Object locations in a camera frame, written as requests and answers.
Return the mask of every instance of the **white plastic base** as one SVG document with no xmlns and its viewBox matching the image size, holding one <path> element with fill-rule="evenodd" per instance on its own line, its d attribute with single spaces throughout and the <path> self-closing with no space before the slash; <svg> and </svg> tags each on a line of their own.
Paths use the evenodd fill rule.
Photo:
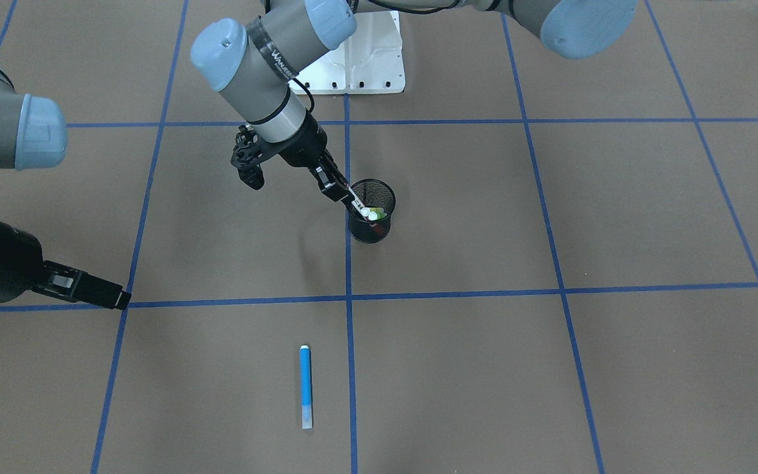
<svg viewBox="0 0 758 474">
<path fill-rule="evenodd" d="M 303 69 L 297 78 L 316 94 L 403 92 L 399 13 L 359 13 L 355 18 L 359 24 L 355 35 Z M 290 85 L 295 93 L 304 93 L 297 84 Z"/>
</svg>

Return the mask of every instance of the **black cup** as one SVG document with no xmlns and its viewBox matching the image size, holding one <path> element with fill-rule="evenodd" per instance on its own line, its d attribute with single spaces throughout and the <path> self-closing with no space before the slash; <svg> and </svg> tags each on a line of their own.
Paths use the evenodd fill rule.
<svg viewBox="0 0 758 474">
<path fill-rule="evenodd" d="M 356 212 L 352 206 L 347 206 L 349 233 L 361 243 L 375 244 L 384 239 L 391 231 L 391 213 L 397 206 L 397 198 L 394 196 L 391 186 L 379 180 L 361 180 L 353 185 L 353 191 L 365 206 L 385 209 L 385 217 L 369 221 Z"/>
</svg>

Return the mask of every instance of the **blue cap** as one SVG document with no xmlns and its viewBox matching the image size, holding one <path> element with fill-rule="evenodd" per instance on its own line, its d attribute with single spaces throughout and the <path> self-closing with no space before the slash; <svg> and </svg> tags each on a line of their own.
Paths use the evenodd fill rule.
<svg viewBox="0 0 758 474">
<path fill-rule="evenodd" d="M 569 59 L 604 51 L 619 39 L 634 19 L 638 0 L 561 0 L 551 9 L 540 30 L 548 49 Z"/>
<path fill-rule="evenodd" d="M 60 106 L 52 99 L 25 94 L 13 167 L 17 170 L 54 168 L 66 156 L 67 144 L 66 119 Z"/>
<path fill-rule="evenodd" d="M 355 33 L 355 15 L 345 0 L 305 0 L 309 21 L 329 51 Z"/>
<path fill-rule="evenodd" d="M 192 44 L 192 64 L 214 91 L 222 91 L 238 71 L 247 47 L 247 31 L 238 21 L 222 18 L 210 24 Z"/>
</svg>

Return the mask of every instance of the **marker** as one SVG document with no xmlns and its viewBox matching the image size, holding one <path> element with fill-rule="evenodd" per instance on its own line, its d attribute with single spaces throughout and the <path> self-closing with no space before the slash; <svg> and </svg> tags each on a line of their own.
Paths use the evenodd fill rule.
<svg viewBox="0 0 758 474">
<path fill-rule="evenodd" d="M 303 429 L 312 429 L 312 352 L 300 347 L 300 401 L 303 405 Z"/>
</svg>

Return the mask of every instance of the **black cable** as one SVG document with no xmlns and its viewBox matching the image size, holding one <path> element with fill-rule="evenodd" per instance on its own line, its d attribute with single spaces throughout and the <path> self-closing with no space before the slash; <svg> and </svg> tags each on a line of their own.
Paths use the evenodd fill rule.
<svg viewBox="0 0 758 474">
<path fill-rule="evenodd" d="M 429 10 L 413 10 L 413 9 L 406 9 L 404 7 L 396 7 L 390 3 L 385 3 L 380 0 L 369 0 L 370 3 L 373 3 L 377 7 L 382 7 L 383 9 L 389 9 L 389 10 L 397 10 L 397 12 L 401 13 L 411 13 L 412 15 L 430 15 L 431 13 L 438 13 L 442 12 L 443 10 L 448 9 L 454 9 L 458 6 L 458 3 L 461 3 L 461 0 L 454 0 L 451 5 L 448 7 L 438 7 L 436 9 L 429 9 Z"/>
<path fill-rule="evenodd" d="M 297 78 L 293 78 L 291 80 L 294 81 L 295 84 L 299 85 L 300 89 L 306 92 L 306 94 L 309 96 L 309 113 L 311 114 L 312 111 L 315 110 L 315 98 L 312 96 L 312 93 L 309 92 L 309 88 L 306 87 L 306 84 L 301 83 L 300 81 L 297 80 Z"/>
</svg>

